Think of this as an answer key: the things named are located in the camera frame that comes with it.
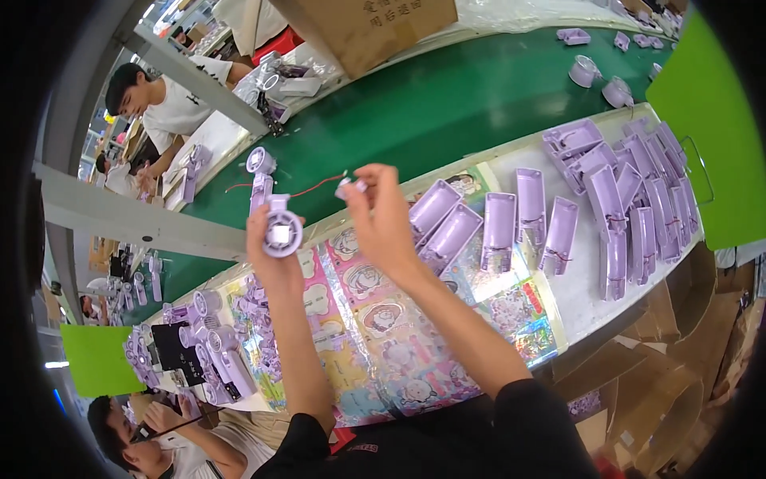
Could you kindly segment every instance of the black sleeve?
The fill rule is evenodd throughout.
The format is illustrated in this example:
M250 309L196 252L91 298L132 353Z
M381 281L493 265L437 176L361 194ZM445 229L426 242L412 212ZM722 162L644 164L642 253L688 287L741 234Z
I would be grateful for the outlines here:
M534 379L500 390L494 426L502 452L533 464L536 477L599 477L566 403Z
M327 435L313 416L299 413L290 419L290 427L276 454L253 474L253 479L286 477L290 471L330 455Z

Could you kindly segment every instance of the person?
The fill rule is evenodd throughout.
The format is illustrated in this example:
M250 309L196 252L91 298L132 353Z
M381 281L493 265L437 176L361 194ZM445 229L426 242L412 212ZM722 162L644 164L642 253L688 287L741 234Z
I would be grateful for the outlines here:
M213 77L222 86L239 83L252 68L245 64L195 55L188 58L197 68ZM109 81L105 98L112 116L140 116L147 135L160 152L159 159L136 173L143 184L163 174L184 144L181 135L191 135L213 110L166 75L152 79L139 65L120 65Z
M136 199L139 196L141 185L136 177L130 174L130 167L130 163L123 161L118 161L113 165L103 153L100 153L96 158L96 171L106 175L104 185L118 195Z
M264 252L269 207L262 205L247 220L247 257L269 298L293 416L282 445L253 478L598 477L566 404L533 379L516 348L418 259L396 168L372 164L354 174L368 185L365 193L344 187L361 252L439 330L494 401L492 417L470 414L459 404L366 425L331 455L334 395L306 320L300 264L295 254L272 258ZM428 389L411 394L430 395Z
M176 40L176 41L177 41L179 44L181 44L181 45L183 45L185 48L189 49L189 48L191 48L191 47L192 47L192 45L194 45L194 40L192 40L192 39L190 39L189 37L187 37L187 36L186 36L186 34L187 34L187 33L188 33L188 30L187 30L187 31L184 31L184 28L183 28L181 25L179 25L179 26L178 26L178 27L177 27L177 28L176 28L176 29L173 31L173 33L172 33L170 36L171 36L171 37L173 37L173 38L175 38L175 40Z
M83 311L86 323L91 326L109 326L109 315L106 313L106 299L99 296L98 308L93 307L93 298L84 294L80 296L80 309Z
M186 397L178 395L178 405L181 415L152 402L146 407L143 421L155 431L168 431L191 420ZM286 415L251 414L248 418L246 413L225 409L212 430L192 422L157 439L135 444L130 444L130 439L136 426L127 420L114 398L94 399L87 418L106 458L129 473L140 473L148 479L239 479L251 477L273 456L287 427Z

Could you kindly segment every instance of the colorful sticker sheet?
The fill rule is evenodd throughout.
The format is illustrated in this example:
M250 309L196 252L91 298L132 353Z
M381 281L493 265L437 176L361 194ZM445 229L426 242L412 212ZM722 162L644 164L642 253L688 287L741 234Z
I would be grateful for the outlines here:
M480 167L446 180L469 207L483 214L489 186L486 170ZM411 203L418 196L410 198ZM551 359L556 342L522 252L514 250L508 273L493 272L498 271L496 264L481 271L482 239L480 231L442 280L513 343L529 367ZM415 415L480 394L414 301L358 252L353 227L339 228L298 258L306 278L303 302L316 350L335 390L339 427ZM229 305L246 290L245 279L229 284ZM261 392L274 411L284 410L282 383L271 382L254 366L262 338L247 316L231 311L251 332L244 348Z

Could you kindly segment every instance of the black shirt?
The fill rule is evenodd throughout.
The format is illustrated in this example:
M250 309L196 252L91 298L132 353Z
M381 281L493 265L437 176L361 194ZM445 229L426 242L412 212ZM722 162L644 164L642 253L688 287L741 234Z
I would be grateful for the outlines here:
M566 404L534 379L502 388L492 422L460 406L357 428L334 455L317 420L296 414L253 479L599 477Z

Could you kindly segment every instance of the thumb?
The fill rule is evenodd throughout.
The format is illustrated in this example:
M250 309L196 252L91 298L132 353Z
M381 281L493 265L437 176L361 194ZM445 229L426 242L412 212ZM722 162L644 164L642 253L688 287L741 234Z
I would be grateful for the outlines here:
M345 204L349 208L349 215L354 220L357 232L366 233L372 229L372 220L370 219L370 203L367 196L360 192L356 187L349 183L343 186L345 193Z

